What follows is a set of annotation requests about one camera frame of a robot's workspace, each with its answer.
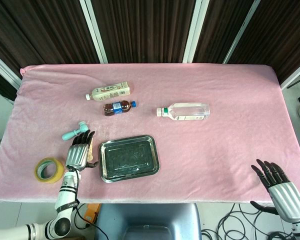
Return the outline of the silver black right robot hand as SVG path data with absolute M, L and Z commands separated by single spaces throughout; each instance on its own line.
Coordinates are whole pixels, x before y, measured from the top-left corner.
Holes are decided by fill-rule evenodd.
M 256 160 L 251 165 L 268 192 L 276 213 L 288 223 L 300 222 L 300 192 L 283 169 L 274 162 Z

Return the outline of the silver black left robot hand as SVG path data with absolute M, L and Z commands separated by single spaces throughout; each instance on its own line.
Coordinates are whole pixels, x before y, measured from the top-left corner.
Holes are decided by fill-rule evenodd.
M 93 137 L 95 131 L 88 129 L 76 136 L 68 150 L 65 165 L 69 170 L 76 169 L 81 172 L 85 168 L 95 168 L 98 160 L 92 162 Z

